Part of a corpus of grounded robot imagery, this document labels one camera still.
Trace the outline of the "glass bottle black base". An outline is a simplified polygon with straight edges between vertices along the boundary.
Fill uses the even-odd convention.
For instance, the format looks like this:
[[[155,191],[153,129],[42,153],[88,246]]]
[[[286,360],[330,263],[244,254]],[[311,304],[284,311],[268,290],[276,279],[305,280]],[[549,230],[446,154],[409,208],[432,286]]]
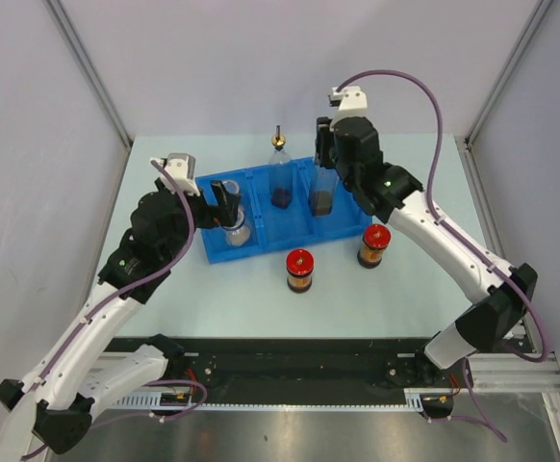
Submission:
[[[335,170],[314,165],[308,197],[313,217],[324,217],[331,213],[337,180]]]

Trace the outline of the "glass jar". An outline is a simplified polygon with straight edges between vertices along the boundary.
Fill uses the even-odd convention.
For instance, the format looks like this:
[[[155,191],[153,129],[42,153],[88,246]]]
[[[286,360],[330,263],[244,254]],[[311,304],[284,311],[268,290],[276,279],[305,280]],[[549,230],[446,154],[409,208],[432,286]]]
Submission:
[[[223,227],[226,242],[233,247],[242,247],[250,240],[251,225],[247,214],[240,206],[238,208],[237,221],[231,227]]]
[[[225,190],[224,204],[226,206],[231,206],[238,208],[241,205],[242,192],[240,184],[233,179],[225,179],[222,181],[223,188]]]

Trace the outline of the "glass bottle brown powder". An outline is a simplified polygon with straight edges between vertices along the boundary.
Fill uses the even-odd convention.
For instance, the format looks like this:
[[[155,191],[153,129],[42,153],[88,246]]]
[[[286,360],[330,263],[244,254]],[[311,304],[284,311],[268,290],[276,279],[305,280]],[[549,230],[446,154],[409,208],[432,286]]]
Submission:
[[[293,200],[292,157],[286,151],[286,136],[277,125],[271,137],[273,152],[268,162],[268,181],[271,204],[287,209]]]

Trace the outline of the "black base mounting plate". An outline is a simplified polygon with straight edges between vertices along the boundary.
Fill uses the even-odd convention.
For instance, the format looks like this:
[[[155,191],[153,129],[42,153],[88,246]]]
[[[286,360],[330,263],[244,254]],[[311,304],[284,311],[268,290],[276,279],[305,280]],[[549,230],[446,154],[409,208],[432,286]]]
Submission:
[[[455,363],[439,370],[427,363],[417,339],[176,339],[183,349],[165,379],[196,378],[214,401],[306,394],[308,401],[352,402],[379,390],[457,390],[471,380]]]

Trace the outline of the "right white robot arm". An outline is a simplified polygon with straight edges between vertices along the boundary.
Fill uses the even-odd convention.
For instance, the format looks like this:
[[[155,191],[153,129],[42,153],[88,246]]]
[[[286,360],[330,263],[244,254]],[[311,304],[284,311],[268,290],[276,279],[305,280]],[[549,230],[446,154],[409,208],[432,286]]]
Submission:
[[[425,251],[459,286],[471,306],[423,347],[418,379],[438,386],[451,366],[474,352],[491,352],[523,318],[537,273],[515,268],[480,246],[435,205],[421,182],[385,161],[378,133],[363,116],[316,122],[316,163],[334,169],[358,207]]]

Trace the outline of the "red-lid jar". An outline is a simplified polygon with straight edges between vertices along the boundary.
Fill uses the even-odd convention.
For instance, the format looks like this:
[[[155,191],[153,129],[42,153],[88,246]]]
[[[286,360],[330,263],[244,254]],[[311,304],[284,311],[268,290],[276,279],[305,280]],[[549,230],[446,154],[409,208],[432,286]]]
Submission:
[[[364,230],[361,247],[357,253],[358,263],[366,269],[378,267],[391,240],[392,233],[385,225],[369,225]]]
[[[313,283],[315,259],[306,249],[292,250],[286,258],[287,285],[297,294],[307,292]]]

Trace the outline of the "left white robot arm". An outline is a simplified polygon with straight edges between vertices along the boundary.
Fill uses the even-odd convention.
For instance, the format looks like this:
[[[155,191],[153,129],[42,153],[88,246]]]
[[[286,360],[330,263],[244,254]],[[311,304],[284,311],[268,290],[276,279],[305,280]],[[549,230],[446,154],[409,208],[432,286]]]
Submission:
[[[156,186],[139,200],[129,228],[60,340],[23,378],[0,383],[0,402],[10,413],[0,430],[0,461],[34,458],[33,437],[44,449],[65,453],[119,398],[149,382],[171,385],[183,377],[183,350],[162,334],[106,372],[90,372],[117,331],[188,252],[196,230],[238,221],[241,198],[218,180],[212,183],[214,205],[190,180],[160,178]]]

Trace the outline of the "blue three-compartment plastic bin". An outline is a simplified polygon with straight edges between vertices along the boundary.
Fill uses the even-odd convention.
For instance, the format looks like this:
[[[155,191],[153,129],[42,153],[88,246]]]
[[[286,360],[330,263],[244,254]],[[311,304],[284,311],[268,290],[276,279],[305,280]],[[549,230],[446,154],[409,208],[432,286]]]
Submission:
[[[206,199],[214,203],[211,182],[233,180],[240,186],[246,224],[251,234],[241,246],[230,245],[226,232],[220,228],[201,232],[202,242],[210,264],[291,250],[313,244],[358,236],[372,224],[354,202],[351,194],[339,186],[334,195],[331,213],[314,217],[309,208],[308,195],[314,162],[310,158],[293,161],[293,201],[286,209],[271,204],[268,184],[268,165],[245,167],[198,176],[196,183]]]

